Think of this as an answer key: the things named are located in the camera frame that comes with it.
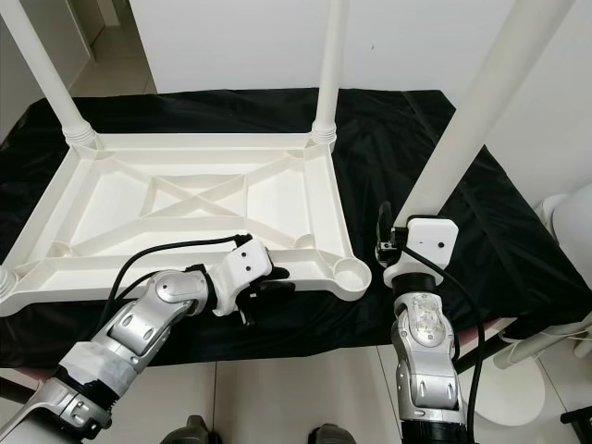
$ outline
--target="tiled floor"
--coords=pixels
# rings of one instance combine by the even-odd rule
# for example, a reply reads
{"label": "tiled floor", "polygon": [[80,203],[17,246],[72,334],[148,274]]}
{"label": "tiled floor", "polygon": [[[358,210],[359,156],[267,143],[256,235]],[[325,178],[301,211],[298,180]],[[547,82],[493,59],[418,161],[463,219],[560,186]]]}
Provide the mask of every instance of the tiled floor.
{"label": "tiled floor", "polygon": [[[132,17],[105,29],[93,46],[75,95],[156,93]],[[559,422],[592,401],[592,357],[577,360],[565,340],[542,357],[546,403],[535,422],[501,427],[480,417],[481,444],[576,444]],[[309,358],[191,364],[147,369],[115,409],[113,427],[96,441],[158,443],[201,414],[227,444],[303,444],[323,422],[346,426],[359,444],[401,443],[396,416],[396,354],[392,347],[337,350]],[[0,403],[0,423],[17,410]]]}

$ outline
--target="black plastic sheet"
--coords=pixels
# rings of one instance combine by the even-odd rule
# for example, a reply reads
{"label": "black plastic sheet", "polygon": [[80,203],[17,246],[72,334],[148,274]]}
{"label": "black plastic sheet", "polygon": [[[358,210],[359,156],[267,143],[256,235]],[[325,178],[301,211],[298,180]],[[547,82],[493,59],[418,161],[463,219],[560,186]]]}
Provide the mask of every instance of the black plastic sheet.
{"label": "black plastic sheet", "polygon": [[[102,133],[307,132],[316,89],[216,91],[76,99]],[[187,318],[153,364],[304,356],[389,343],[393,298],[376,263],[381,202],[398,211],[454,108],[441,92],[343,90],[333,154],[351,245],[373,281],[357,302],[315,291],[256,301],[256,327],[238,314]],[[31,106],[0,148],[0,257],[5,257],[67,146],[45,100]],[[448,270],[478,299],[486,320],[518,317],[515,337],[581,320],[592,293],[484,148],[443,208],[460,228]],[[439,287],[455,329],[474,324],[446,281]],[[0,318],[0,366],[51,367],[94,325],[101,302],[41,303]]]}

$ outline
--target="white tape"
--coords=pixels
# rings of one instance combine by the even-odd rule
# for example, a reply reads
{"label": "white tape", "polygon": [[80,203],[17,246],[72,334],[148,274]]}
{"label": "white tape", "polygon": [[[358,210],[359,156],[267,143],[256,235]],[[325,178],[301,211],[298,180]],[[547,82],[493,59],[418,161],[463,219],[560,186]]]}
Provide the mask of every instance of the white tape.
{"label": "white tape", "polygon": [[96,342],[77,342],[59,364],[79,383],[98,379],[119,397],[138,375],[130,363]]}

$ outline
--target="black cloth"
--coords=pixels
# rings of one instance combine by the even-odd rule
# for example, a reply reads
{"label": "black cloth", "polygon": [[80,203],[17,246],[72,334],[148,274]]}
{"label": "black cloth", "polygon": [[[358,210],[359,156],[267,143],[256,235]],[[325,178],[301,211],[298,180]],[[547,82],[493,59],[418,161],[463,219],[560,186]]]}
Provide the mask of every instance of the black cloth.
{"label": "black cloth", "polygon": [[[102,133],[307,132],[316,89],[214,91],[80,98]],[[343,302],[315,291],[256,301],[256,327],[237,314],[186,318],[153,364],[303,356],[389,343],[391,291],[376,263],[376,219],[389,200],[401,208],[454,108],[437,91],[343,90],[333,164],[355,255],[372,269],[363,298]],[[30,107],[0,148],[0,257],[6,256],[67,146],[45,100]],[[443,208],[460,228],[448,270],[478,299],[486,320],[518,317],[515,337],[581,320],[592,294],[484,147]],[[474,324],[448,282],[439,287],[455,329]],[[101,302],[41,303],[0,318],[0,366],[56,364],[96,322]]]}

